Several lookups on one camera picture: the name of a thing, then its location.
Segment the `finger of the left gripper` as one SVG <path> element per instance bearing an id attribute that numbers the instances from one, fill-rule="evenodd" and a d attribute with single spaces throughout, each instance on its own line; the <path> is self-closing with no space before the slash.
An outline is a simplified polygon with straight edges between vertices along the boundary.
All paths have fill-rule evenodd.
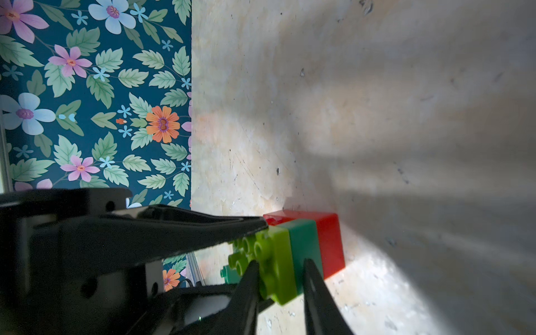
<path id="1" fill-rule="evenodd" d="M 55 234 L 62 276 L 100 276 L 214 247 L 268 227 L 260 216 L 212 216 L 165 205 L 128 215 L 63 220 Z"/>

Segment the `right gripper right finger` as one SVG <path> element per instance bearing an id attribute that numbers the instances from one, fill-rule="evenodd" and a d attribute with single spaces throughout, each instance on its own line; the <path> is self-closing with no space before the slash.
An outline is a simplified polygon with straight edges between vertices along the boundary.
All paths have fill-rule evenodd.
<path id="1" fill-rule="evenodd" d="M 303 293 L 306 334 L 353 334 L 312 259 L 304 261 Z"/>

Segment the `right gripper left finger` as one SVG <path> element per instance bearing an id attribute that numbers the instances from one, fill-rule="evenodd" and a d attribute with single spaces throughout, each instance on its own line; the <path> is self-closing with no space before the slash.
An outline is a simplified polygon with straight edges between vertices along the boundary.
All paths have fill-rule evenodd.
<path id="1" fill-rule="evenodd" d="M 209 334 L 256 334 L 260 301 L 259 268 L 258 262 L 249 263 L 232 299 Z"/>

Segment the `lime green lego brick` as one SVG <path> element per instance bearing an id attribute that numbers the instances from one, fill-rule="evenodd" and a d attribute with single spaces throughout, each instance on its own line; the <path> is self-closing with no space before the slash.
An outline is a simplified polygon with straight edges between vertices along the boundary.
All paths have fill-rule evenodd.
<path id="1" fill-rule="evenodd" d="M 253 261 L 259 264 L 259 291 L 263 299 L 283 306 L 298 296 L 288 230 L 270 226 L 233 241 L 233 254 L 228 257 L 230 269 L 244 276 Z"/>

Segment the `small dark green lego brick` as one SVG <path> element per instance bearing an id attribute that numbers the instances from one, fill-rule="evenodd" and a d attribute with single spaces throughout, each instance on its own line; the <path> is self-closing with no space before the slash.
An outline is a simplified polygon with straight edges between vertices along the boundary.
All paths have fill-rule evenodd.
<path id="1" fill-rule="evenodd" d="M 237 284 L 241 280 L 241 276 L 236 269 L 231 269 L 229 265 L 223 266 L 220 270 L 220 276 L 226 284 Z"/>

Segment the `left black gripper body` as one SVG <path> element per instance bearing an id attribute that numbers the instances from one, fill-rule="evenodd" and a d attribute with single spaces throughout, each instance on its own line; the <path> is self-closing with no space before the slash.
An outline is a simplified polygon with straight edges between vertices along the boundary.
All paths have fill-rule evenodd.
<path id="1" fill-rule="evenodd" d="M 183 324 L 189 302 L 230 285 L 166 290 L 163 261 L 100 276 L 62 276 L 55 256 L 63 220 L 104 214 L 137 218 L 126 188 L 37 189 L 1 196 L 1 327 L 17 334 L 163 334 Z"/>

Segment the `red lego brick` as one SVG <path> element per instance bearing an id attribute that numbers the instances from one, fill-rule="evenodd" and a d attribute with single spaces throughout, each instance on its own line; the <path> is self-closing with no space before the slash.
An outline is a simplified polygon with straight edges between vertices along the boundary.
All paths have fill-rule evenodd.
<path id="1" fill-rule="evenodd" d="M 305 212 L 282 209 L 263 215 L 271 226 L 278 226 L 295 219 L 311 219 L 317 224 L 323 278 L 328 279 L 345 268 L 339 217 L 335 213 Z"/>

